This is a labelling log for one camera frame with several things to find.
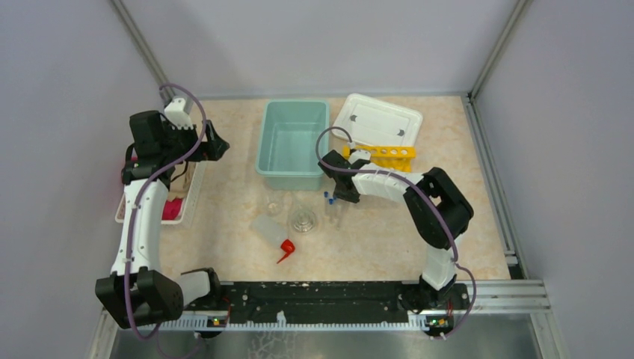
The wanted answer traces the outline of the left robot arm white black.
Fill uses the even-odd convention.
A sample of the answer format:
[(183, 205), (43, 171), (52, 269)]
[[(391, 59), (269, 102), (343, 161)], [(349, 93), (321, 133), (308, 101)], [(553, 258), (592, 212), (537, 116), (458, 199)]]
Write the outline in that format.
[(197, 301), (207, 310), (219, 307), (224, 289), (212, 268), (181, 274), (161, 273), (159, 245), (164, 206), (177, 165), (217, 161), (229, 144), (210, 120), (201, 130), (177, 126), (160, 111), (129, 118), (133, 143), (121, 171), (124, 219), (120, 247), (107, 277), (95, 284), (96, 297), (122, 329), (177, 320)]

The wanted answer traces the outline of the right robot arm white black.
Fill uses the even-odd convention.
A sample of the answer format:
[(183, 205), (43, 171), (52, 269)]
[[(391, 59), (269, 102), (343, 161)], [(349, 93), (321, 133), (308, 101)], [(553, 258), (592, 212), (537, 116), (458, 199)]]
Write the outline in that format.
[(426, 173), (407, 173), (378, 166), (366, 151), (358, 150), (352, 162), (335, 150), (318, 161), (334, 180), (340, 200), (358, 203), (373, 196), (407, 207), (417, 233), (427, 245), (419, 287), (411, 295), (410, 308), (442, 307), (456, 281), (459, 252), (456, 240), (466, 232), (474, 210), (441, 168)]

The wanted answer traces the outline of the blue capped tube right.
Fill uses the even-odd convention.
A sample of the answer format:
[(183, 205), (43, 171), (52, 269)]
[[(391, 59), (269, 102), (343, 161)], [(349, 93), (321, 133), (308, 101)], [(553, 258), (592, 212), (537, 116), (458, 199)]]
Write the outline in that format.
[(334, 227), (338, 230), (341, 227), (341, 216), (342, 216), (342, 209), (343, 209), (343, 205), (345, 203), (343, 201), (341, 201), (340, 199), (334, 197), (332, 199), (332, 217), (331, 217), (331, 221), (334, 225)]

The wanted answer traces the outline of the blue capped tube middle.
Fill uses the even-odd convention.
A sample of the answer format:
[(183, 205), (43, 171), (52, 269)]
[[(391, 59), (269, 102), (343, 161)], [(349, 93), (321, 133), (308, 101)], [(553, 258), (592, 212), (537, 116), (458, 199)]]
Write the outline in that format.
[(336, 215), (336, 199), (335, 198), (329, 198), (328, 199), (328, 207), (327, 207), (327, 213), (328, 213), (328, 218), (331, 224), (333, 224), (335, 222), (335, 215)]

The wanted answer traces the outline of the white perforated basket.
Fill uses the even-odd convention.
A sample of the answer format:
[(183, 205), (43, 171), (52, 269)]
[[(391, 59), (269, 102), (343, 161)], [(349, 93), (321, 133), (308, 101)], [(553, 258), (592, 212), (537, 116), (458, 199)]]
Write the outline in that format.
[[(163, 219), (161, 221), (162, 226), (190, 227), (192, 225), (194, 213), (197, 207), (197, 201), (199, 198), (200, 190), (202, 188), (203, 179), (205, 177), (206, 167), (206, 163), (195, 166), (190, 165), (192, 175), (189, 181), (187, 195), (181, 198), (179, 213), (173, 219)], [(122, 195), (117, 210), (114, 214), (114, 221), (116, 223), (122, 224), (124, 222), (126, 205), (128, 203), (133, 204), (135, 202), (135, 199), (136, 194), (132, 195), (130, 200), (126, 199), (126, 194)]]

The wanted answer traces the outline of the beige cloth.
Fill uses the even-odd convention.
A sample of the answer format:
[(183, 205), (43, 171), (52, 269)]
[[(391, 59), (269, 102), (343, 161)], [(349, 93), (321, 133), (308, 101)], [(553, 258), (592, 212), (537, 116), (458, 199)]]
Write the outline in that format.
[(191, 183), (191, 175), (185, 173), (183, 175), (177, 175), (171, 180), (169, 193), (167, 196), (168, 201), (175, 199), (183, 199), (187, 196)]

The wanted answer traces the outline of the glass erlenmeyer flask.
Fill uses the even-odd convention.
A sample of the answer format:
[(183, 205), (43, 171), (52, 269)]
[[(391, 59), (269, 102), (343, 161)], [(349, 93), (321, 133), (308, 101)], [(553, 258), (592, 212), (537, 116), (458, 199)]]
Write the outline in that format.
[(310, 209), (298, 209), (289, 216), (289, 226), (297, 233), (308, 233), (317, 225), (316, 214)]

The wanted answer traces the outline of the glass funnel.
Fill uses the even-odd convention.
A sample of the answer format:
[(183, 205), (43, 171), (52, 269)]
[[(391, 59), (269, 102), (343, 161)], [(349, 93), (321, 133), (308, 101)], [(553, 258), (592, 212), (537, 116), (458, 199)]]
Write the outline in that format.
[(295, 191), (285, 191), (284, 200), (288, 221), (294, 221), (306, 211), (306, 206)]

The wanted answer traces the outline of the yellow test tube rack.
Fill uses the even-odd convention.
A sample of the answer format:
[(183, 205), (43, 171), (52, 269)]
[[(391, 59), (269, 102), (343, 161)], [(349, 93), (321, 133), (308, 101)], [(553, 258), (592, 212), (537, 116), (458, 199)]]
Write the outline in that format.
[(378, 166), (402, 172), (411, 172), (411, 162), (416, 158), (414, 147), (376, 147), (348, 145), (343, 147), (342, 155), (349, 161), (353, 150), (365, 150), (370, 153), (370, 161)]

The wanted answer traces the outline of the teal plastic tub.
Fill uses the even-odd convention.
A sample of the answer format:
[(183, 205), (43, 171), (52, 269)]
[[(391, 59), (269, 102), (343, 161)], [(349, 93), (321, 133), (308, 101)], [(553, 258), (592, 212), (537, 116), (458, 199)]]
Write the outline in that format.
[(282, 191), (318, 191), (324, 175), (319, 152), (329, 140), (318, 136), (330, 125), (330, 105), (319, 99), (273, 99), (262, 117), (256, 172), (266, 185)]

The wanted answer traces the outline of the pink cloth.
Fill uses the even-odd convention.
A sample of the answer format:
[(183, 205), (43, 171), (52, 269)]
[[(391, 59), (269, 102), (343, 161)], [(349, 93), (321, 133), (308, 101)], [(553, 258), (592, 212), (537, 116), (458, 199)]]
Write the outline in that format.
[(179, 218), (182, 210), (182, 198), (175, 198), (173, 200), (167, 200), (163, 207), (162, 217), (163, 221), (175, 221)]

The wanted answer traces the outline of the white plastic lid tray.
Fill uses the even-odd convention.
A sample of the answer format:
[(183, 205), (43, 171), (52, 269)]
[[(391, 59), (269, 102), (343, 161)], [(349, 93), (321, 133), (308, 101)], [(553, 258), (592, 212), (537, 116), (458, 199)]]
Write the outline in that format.
[(332, 134), (368, 146), (412, 147), (416, 143), (422, 113), (359, 93), (344, 102)]

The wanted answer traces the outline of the small glass beaker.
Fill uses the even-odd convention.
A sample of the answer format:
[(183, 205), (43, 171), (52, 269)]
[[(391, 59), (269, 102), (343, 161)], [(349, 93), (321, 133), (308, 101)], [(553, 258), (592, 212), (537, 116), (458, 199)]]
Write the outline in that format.
[(265, 199), (265, 214), (271, 217), (278, 216), (285, 208), (283, 193), (270, 193)]

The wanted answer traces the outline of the wash bottle red cap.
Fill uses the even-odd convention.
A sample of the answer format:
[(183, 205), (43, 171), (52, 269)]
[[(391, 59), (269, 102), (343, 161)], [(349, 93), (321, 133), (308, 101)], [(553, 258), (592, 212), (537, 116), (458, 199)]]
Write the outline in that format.
[(289, 238), (287, 229), (267, 215), (259, 215), (250, 225), (262, 239), (280, 249), (283, 255), (277, 261), (280, 264), (296, 251), (294, 242)]

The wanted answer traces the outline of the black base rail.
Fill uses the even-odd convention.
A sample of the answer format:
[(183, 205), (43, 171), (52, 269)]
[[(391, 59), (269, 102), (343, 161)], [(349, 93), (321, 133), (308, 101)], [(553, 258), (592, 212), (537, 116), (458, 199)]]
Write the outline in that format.
[(415, 281), (235, 282), (199, 301), (207, 310), (225, 310), (231, 324), (272, 324), (283, 313), (290, 325), (405, 323), (409, 314), (456, 313), (469, 306), (462, 283), (436, 291)]

